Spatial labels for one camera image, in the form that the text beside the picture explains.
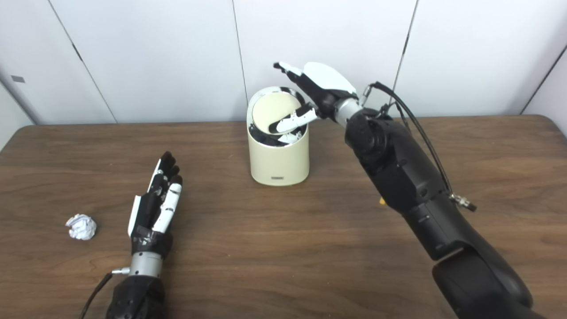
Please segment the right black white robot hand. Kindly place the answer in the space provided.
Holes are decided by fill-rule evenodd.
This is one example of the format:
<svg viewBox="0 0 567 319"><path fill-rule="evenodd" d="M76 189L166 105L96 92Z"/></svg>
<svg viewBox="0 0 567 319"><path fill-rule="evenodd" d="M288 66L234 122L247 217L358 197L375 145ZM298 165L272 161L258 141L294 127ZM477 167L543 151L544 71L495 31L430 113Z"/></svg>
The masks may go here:
<svg viewBox="0 0 567 319"><path fill-rule="evenodd" d="M362 109L354 86L334 68L324 63L308 62L303 69L278 61L273 67L311 100L289 115L268 126L272 135L283 135L318 119L330 119L343 128Z"/></svg>

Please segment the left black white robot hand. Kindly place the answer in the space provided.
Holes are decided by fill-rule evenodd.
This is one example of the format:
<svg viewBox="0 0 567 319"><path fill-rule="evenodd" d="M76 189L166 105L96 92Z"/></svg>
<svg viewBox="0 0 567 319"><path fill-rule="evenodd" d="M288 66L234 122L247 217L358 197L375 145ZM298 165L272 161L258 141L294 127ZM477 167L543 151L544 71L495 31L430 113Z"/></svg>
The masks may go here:
<svg viewBox="0 0 567 319"><path fill-rule="evenodd" d="M173 245L171 222L182 194L183 179L171 152L158 160L147 192L134 198L128 234L132 255L156 253L168 257Z"/></svg>

